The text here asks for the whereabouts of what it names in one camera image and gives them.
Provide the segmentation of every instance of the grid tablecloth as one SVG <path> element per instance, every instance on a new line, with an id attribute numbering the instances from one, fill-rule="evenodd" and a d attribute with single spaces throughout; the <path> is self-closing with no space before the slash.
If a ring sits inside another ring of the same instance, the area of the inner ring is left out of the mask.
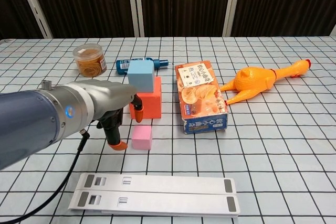
<path id="1" fill-rule="evenodd" d="M 167 69 L 156 71 L 163 83 L 162 118 L 142 122 L 153 125 L 152 149 L 116 152 L 103 130 L 89 126 L 91 139 L 65 189 L 22 223 L 336 223 L 336 37 L 17 39 L 0 45 L 0 92 L 36 89 L 44 77 L 53 84 L 87 79 L 72 56 L 86 42 L 104 49 L 108 71 L 99 80 L 128 82 L 116 73 L 117 59 L 169 60 Z M 299 59 L 312 62 L 306 75 L 280 80 L 268 92 L 230 105 L 226 131 L 183 133 L 174 65 L 209 60 L 218 82 L 227 83 L 243 67 L 281 68 Z M 126 108 L 120 132 L 128 143 L 136 124 Z M 34 209 L 51 195 L 79 141 L 74 134 L 0 171 L 0 221 Z M 230 177 L 242 212 L 230 219 L 69 211 L 82 172 Z"/>

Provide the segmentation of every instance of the plastic jar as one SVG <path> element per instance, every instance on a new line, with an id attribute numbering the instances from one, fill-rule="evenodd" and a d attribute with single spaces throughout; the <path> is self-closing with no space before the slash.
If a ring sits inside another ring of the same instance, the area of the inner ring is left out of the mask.
<path id="1" fill-rule="evenodd" d="M 84 44 L 72 52 L 79 72 L 85 77 L 96 77 L 107 70 L 103 50 L 98 44 Z"/>

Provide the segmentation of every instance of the background wall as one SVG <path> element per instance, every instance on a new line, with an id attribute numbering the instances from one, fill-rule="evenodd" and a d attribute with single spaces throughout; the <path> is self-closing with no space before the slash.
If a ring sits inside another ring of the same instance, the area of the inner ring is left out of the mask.
<path id="1" fill-rule="evenodd" d="M 29 3 L 43 12 L 50 38 L 336 32 L 336 0 L 0 0 L 0 39 L 43 37 Z"/>

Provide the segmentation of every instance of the pink foam block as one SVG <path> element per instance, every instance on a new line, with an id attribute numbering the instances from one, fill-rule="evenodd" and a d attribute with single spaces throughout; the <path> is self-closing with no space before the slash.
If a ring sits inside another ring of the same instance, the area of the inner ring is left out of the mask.
<path id="1" fill-rule="evenodd" d="M 152 126 L 136 125 L 132 135 L 132 147 L 137 150 L 152 148 Z"/>

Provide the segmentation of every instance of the rubber chicken toy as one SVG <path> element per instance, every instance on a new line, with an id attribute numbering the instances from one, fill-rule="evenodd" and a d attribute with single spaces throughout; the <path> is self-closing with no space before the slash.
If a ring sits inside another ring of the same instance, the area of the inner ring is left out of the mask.
<path id="1" fill-rule="evenodd" d="M 289 67 L 275 70 L 257 67 L 243 68 L 237 72 L 233 80 L 222 86 L 220 90 L 222 92 L 226 90 L 239 91 L 235 97 L 225 101 L 227 105 L 230 105 L 271 89 L 277 80 L 284 77 L 298 77 L 306 73 L 310 66 L 310 60 L 299 60 Z"/>

